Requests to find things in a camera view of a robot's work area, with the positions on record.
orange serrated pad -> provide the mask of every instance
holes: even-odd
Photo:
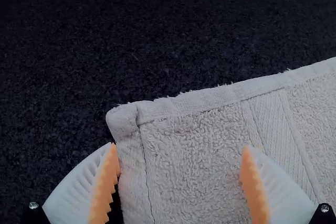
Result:
[[[91,203],[90,224],[104,224],[109,221],[107,213],[111,211],[110,203],[113,202],[111,194],[116,192],[114,186],[118,183],[118,176],[120,175],[115,144],[111,144],[111,147],[107,150],[104,163],[101,166]]]
[[[244,147],[242,156],[240,181],[243,183],[252,224],[269,224],[270,211],[257,164],[248,147]]]

screw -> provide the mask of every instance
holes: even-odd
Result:
[[[328,205],[322,205],[320,209],[321,209],[321,212],[326,213],[326,212],[329,211],[329,206]]]
[[[38,207],[39,207],[39,204],[35,201],[32,201],[32,202],[29,203],[29,208],[32,209],[32,210],[34,210]]]

terry cloth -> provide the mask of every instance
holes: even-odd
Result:
[[[336,206],[336,58],[106,116],[125,224],[250,223],[241,152],[258,146],[315,203]]]

carpet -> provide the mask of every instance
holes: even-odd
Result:
[[[111,140],[118,104],[334,57],[335,2],[1,0],[1,223]]]
[[[262,148],[317,205],[336,204],[336,58],[112,109],[124,223],[250,223],[243,147]]]

dark carpet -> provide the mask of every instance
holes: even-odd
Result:
[[[112,107],[336,52],[336,0],[0,2],[1,223],[112,140]]]

